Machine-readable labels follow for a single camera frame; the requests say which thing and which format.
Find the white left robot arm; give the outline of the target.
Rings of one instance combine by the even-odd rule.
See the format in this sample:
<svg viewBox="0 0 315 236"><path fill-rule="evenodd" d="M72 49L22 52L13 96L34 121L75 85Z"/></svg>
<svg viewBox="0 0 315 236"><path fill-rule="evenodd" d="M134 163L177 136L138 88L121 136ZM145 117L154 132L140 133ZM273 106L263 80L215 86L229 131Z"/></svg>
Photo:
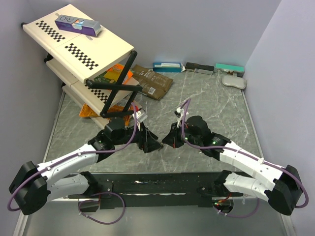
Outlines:
<svg viewBox="0 0 315 236"><path fill-rule="evenodd" d="M89 172L70 174L99 163L129 144L137 144L144 153L161 149L162 143L144 123L136 122L126 127L122 118L112 118L109 123L77 150L50 162L24 163L9 186L11 200L18 205L24 215L41 209L47 202L67 196L84 195L93 197L97 192L97 180Z"/></svg>

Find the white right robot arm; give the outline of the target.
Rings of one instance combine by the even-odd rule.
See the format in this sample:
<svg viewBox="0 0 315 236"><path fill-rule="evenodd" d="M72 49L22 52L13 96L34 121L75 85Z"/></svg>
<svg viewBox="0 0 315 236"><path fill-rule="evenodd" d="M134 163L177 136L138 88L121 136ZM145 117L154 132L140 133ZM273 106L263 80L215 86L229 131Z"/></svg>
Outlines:
<svg viewBox="0 0 315 236"><path fill-rule="evenodd" d="M264 161L239 147L227 137L212 132L201 116L188 118L184 125L175 122L162 140L173 148L191 144L208 157L232 165L247 176L222 171L215 181L221 196L241 193L267 201L277 212L291 215L303 193L297 169Z"/></svg>

